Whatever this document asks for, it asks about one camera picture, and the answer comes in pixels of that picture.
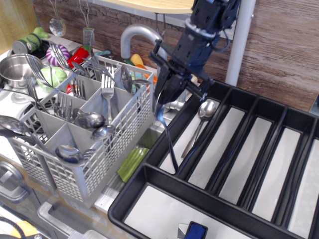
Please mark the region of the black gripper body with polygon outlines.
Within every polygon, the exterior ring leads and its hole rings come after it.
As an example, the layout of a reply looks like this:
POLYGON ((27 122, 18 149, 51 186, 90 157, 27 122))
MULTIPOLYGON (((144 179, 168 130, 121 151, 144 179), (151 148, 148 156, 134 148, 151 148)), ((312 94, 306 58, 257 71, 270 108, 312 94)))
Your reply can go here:
POLYGON ((150 58, 159 67, 167 64, 179 73, 188 74, 185 89, 195 96, 202 96, 200 84, 210 79, 203 67, 213 51, 213 40, 214 34, 206 31, 184 31, 175 47, 156 40, 150 58), (198 78, 197 85, 191 82, 192 74, 198 78))

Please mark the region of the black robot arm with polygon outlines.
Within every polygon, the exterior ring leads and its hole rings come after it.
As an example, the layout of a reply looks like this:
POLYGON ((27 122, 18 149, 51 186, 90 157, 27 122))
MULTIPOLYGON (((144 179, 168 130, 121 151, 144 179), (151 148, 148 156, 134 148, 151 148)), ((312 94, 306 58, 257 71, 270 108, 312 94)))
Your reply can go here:
POLYGON ((218 48, 217 43, 220 33, 230 29, 237 19, 239 5, 238 0, 196 0, 176 46, 156 40, 150 58, 160 66, 154 91, 158 103, 173 102, 184 90, 200 100, 206 97, 214 80, 204 66, 213 51, 227 49, 218 48))

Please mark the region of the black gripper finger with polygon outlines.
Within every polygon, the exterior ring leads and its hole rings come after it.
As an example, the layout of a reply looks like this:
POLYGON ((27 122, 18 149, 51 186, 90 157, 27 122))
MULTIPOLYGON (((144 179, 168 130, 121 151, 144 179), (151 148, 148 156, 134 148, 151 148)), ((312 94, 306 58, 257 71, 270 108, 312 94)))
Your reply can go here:
POLYGON ((185 90, 188 74, 179 73, 167 64, 161 66, 155 89, 159 104, 165 105, 175 101, 185 90))
POLYGON ((209 79, 207 81, 203 81, 200 84, 200 91, 202 93, 202 96, 200 98, 201 102, 203 102, 206 99, 207 94, 208 94, 208 90, 214 85, 214 83, 215 83, 214 79, 209 79))

